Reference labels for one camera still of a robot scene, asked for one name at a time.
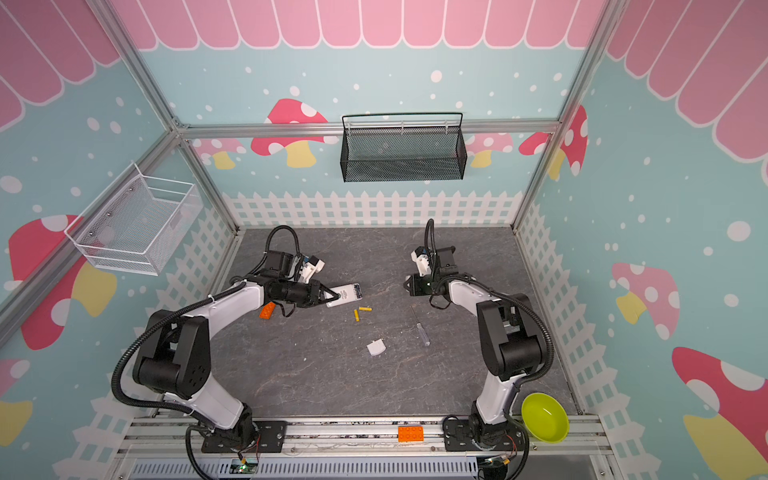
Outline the white remote control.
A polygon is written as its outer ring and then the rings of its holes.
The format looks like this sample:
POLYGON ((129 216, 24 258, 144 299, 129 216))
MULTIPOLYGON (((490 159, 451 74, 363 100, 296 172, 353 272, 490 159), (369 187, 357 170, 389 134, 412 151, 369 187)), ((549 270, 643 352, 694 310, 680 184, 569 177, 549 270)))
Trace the white remote control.
POLYGON ((356 302, 362 299, 362 291, 359 283, 332 287, 332 289, 341 296, 341 299, 336 302, 326 304, 326 306, 329 308, 356 302))

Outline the white battery cover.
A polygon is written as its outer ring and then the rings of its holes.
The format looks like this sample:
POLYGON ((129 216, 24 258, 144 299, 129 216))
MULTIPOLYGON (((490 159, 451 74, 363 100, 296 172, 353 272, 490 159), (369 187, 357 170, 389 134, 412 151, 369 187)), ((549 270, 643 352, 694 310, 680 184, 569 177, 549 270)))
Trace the white battery cover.
POLYGON ((366 348, 372 357, 379 356, 386 351, 386 345, 382 339, 369 343, 366 348))

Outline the clear handle screwdriver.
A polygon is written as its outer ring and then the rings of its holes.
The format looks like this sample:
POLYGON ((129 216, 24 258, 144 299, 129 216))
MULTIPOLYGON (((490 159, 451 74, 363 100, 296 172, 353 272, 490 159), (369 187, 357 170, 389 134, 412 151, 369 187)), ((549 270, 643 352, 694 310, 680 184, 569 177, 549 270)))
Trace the clear handle screwdriver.
POLYGON ((414 319, 415 319, 415 325, 416 325, 417 332, 419 334, 419 337, 420 337, 423 345, 425 347, 429 347, 431 345, 431 340, 430 340, 430 338, 429 338, 429 336, 428 336, 428 334, 426 332, 426 329, 425 329, 424 325, 419 321, 417 316, 414 316, 414 319))

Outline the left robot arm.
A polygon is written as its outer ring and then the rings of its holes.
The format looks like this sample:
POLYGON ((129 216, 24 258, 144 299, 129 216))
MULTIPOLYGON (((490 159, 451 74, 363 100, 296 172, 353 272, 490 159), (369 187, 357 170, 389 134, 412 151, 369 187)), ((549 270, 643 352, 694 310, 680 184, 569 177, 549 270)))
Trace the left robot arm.
POLYGON ((252 410, 214 378, 210 343, 230 324, 268 306, 288 318, 298 309, 339 299, 314 277, 320 260, 304 255, 298 240, 293 245, 291 252, 265 247, 257 265, 220 293, 152 314, 115 366, 113 397, 131 407, 188 415, 204 437, 223 448, 252 448, 259 438, 252 410))

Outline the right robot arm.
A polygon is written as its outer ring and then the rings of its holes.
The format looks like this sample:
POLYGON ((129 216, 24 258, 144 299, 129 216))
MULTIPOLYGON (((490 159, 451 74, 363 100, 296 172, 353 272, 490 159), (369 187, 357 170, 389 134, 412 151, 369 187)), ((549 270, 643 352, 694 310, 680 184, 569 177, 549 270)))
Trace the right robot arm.
POLYGON ((551 369, 554 342, 526 295, 502 293, 461 273, 454 253, 453 246, 436 246, 435 221, 429 219, 423 245, 411 255, 417 272, 406 278, 404 288, 411 296, 427 296, 433 308, 459 306, 476 318, 487 376, 473 402, 468 427, 475 444, 491 448, 511 427, 512 406, 521 387, 551 369))

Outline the orange toy block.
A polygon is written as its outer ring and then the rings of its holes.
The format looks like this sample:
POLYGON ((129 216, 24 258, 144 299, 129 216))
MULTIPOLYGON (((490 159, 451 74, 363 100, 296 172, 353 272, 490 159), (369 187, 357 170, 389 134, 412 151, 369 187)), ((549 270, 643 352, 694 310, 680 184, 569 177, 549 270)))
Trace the orange toy block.
POLYGON ((272 317, 276 308, 277 308, 277 305, 274 302, 269 302, 268 304, 262 307, 259 317, 264 320, 269 320, 272 317))

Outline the lime green bowl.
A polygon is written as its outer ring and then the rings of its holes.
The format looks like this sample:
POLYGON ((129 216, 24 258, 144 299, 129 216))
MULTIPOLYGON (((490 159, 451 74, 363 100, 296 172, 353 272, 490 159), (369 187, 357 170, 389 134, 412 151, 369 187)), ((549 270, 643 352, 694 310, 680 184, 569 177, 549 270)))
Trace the lime green bowl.
POLYGON ((564 407, 552 396, 535 392, 527 395, 521 415, 528 431, 538 440, 557 444, 570 431, 570 421, 564 407))

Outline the black mesh wall basket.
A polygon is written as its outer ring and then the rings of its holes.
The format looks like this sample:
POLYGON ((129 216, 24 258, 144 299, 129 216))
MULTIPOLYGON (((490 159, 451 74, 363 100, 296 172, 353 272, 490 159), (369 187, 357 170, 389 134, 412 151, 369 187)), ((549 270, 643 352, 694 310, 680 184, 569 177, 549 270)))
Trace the black mesh wall basket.
POLYGON ((346 182, 464 178, 468 153, 460 112, 351 114, 341 122, 346 182))

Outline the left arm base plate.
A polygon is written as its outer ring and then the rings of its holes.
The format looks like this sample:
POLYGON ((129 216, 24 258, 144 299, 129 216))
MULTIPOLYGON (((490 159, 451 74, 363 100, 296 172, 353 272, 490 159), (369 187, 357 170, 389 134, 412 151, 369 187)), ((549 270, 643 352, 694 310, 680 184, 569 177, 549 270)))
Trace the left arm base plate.
POLYGON ((234 429, 215 428, 204 434, 202 452, 214 453, 280 453, 286 438, 286 421, 252 421, 234 429))

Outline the orange toy brick on rail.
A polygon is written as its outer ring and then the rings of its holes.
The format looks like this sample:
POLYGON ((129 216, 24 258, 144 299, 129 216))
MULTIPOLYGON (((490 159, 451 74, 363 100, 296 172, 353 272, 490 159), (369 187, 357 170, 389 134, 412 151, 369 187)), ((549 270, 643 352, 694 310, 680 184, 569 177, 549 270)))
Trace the orange toy brick on rail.
POLYGON ((417 443, 425 439, 424 428, 416 425, 399 426, 397 440, 399 443, 417 443))

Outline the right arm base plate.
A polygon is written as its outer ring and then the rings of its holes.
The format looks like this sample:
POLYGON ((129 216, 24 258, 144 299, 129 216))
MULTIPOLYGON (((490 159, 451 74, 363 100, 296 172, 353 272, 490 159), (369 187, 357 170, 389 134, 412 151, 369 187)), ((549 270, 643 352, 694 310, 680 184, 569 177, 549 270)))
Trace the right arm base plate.
POLYGON ((524 446, 522 430, 509 422, 489 425, 475 416, 450 415, 442 420, 441 429, 448 452, 506 452, 524 446))

